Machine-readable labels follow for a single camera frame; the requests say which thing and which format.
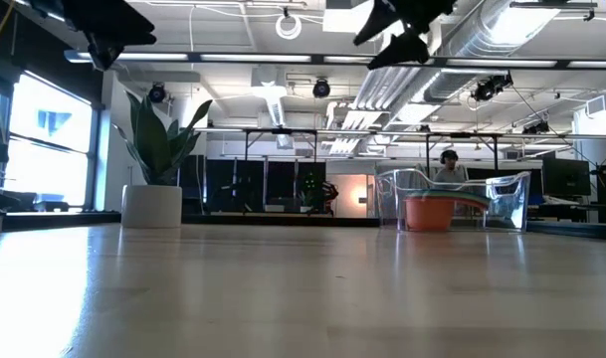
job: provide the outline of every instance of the glass wall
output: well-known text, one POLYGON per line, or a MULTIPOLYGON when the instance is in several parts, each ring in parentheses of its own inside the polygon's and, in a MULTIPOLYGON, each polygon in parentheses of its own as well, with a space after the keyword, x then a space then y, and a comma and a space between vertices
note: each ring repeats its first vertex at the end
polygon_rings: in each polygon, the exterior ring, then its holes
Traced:
POLYGON ((22 75, 13 93, 4 190, 36 193, 37 202, 88 204, 93 127, 89 102, 22 75))

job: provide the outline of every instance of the ceiling light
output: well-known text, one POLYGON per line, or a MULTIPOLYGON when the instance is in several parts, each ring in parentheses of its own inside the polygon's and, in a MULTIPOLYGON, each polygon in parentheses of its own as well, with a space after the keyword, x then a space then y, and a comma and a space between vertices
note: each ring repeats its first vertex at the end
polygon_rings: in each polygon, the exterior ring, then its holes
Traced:
POLYGON ((242 133, 245 131, 243 128, 194 128, 193 130, 204 133, 242 133))
POLYGON ((506 8, 500 12, 488 35, 497 45, 525 44, 559 12, 557 9, 506 8))
POLYGON ((544 68, 554 67, 557 61, 550 60, 498 60, 498 59, 450 59, 449 66, 494 67, 494 68, 544 68))
POLYGON ((309 55, 245 55, 245 54, 203 54, 204 62, 246 62, 246 63, 310 63, 309 55))
POLYGON ((301 22, 301 18, 296 15, 283 15, 276 21, 276 34, 285 40, 293 40, 297 38, 302 31, 303 23, 301 22), (285 21, 285 19, 294 19, 294 26, 288 30, 284 29, 283 21, 285 21))
POLYGON ((558 9, 558 10, 589 10, 597 8, 599 5, 595 2, 572 2, 561 3, 559 1, 513 1, 510 8, 518 9, 558 9))
POLYGON ((491 75, 491 76, 506 76, 508 70, 491 70, 491 69, 442 69, 443 74, 452 75, 491 75))
POLYGON ((325 56, 324 61, 328 64, 360 64, 366 65, 373 60, 370 56, 325 56))
POLYGON ((255 7, 276 7, 276 6, 287 6, 290 8, 306 8, 306 3, 304 1, 220 1, 220 0, 154 0, 154 1, 145 1, 148 5, 152 6, 189 6, 192 7, 194 5, 235 5, 235 4, 243 4, 245 6, 255 6, 255 7))
POLYGON ((319 130, 318 134, 348 134, 348 135, 368 135, 368 130, 319 130))
MULTIPOLYGON (((90 62, 93 59, 87 52, 66 51, 70 62, 90 62)), ((119 61, 187 61, 187 54, 179 53, 123 53, 117 58, 119 61)))
POLYGON ((572 61, 568 68, 606 69, 606 61, 572 61))

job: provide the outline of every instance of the ceiling beam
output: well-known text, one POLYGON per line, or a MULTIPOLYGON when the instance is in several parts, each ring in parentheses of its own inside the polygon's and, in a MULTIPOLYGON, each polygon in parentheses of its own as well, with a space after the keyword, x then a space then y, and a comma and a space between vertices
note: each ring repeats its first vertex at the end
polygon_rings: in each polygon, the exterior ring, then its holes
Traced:
MULTIPOLYGON (((88 52, 65 51, 72 63, 92 61, 88 52)), ((160 64, 272 64, 272 65, 312 65, 312 66, 365 66, 373 60, 366 55, 330 54, 248 54, 248 53, 197 53, 197 52, 128 52, 117 58, 119 63, 160 63, 160 64)), ((433 68, 485 71, 606 71, 606 59, 528 59, 528 58, 455 58, 434 56, 427 63, 403 63, 394 67, 433 68)))

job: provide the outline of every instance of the wall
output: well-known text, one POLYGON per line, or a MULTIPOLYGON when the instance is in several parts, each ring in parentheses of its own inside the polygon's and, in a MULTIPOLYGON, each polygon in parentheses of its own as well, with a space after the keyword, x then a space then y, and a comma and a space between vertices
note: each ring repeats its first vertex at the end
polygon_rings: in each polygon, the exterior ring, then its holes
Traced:
POLYGON ((338 197, 333 203, 336 218, 366 218, 367 205, 359 198, 367 198, 366 175, 327 175, 327 181, 335 185, 338 197))

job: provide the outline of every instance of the spotlight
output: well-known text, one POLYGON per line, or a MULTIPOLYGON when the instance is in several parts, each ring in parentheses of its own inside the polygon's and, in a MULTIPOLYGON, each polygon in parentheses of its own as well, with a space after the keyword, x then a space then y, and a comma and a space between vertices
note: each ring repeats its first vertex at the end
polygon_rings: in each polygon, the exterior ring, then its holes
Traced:
POLYGON ((531 125, 529 127, 526 127, 523 129, 523 131, 521 132, 521 134, 541 134, 541 133, 547 133, 550 131, 550 125, 548 125, 547 121, 543 121, 540 123, 537 123, 535 125, 531 125))
POLYGON ((512 85, 510 73, 506 76, 491 76, 487 81, 478 83, 478 87, 471 93, 471 97, 476 101, 491 100, 512 85))
POLYGON ((326 79, 318 79, 313 86, 313 96, 316 98, 325 98, 331 93, 331 87, 326 79))
POLYGON ((150 97, 150 101, 152 103, 161 103, 165 99, 165 85, 163 83, 158 83, 152 85, 152 89, 148 96, 150 97))
POLYGON ((391 35, 389 46, 373 58, 367 68, 375 70, 409 61, 426 64, 429 58, 429 49, 424 41, 409 29, 398 37, 391 35))

